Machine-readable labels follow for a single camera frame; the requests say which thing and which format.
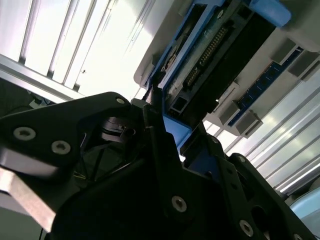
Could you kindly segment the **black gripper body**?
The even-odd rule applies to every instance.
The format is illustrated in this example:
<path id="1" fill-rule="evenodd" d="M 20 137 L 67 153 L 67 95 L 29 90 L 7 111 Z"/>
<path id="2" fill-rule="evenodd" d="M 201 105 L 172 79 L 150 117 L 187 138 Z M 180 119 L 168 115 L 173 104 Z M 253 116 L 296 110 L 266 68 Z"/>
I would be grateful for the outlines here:
<path id="1" fill-rule="evenodd" d="M 57 212 L 53 240 L 235 240 L 220 187 L 206 176 L 184 170 L 192 218 L 179 222 L 161 205 L 153 172 L 144 161 L 75 194 Z"/>

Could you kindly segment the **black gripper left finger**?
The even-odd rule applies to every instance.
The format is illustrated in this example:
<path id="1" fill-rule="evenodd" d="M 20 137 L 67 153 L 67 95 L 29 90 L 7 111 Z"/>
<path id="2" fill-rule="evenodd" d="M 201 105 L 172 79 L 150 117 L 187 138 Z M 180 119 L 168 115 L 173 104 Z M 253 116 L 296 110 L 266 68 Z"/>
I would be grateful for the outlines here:
<path id="1" fill-rule="evenodd" d="M 0 119 L 0 191 L 27 213 L 55 213 L 76 187 L 73 171 L 86 151 L 110 142 L 125 146 L 129 162 L 150 161 L 165 212 L 186 213 L 177 146 L 162 113 L 159 88 L 127 101 L 106 92 Z"/>

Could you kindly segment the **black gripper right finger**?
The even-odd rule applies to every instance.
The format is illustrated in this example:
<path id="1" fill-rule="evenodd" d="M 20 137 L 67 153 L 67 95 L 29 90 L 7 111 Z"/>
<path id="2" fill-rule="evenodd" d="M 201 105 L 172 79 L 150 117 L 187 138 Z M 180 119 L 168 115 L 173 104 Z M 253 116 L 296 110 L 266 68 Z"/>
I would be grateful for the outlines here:
<path id="1" fill-rule="evenodd" d="M 314 234 L 241 154 L 226 156 L 217 138 L 198 125 L 203 144 L 198 171 L 218 184 L 231 240 L 314 240 Z"/>

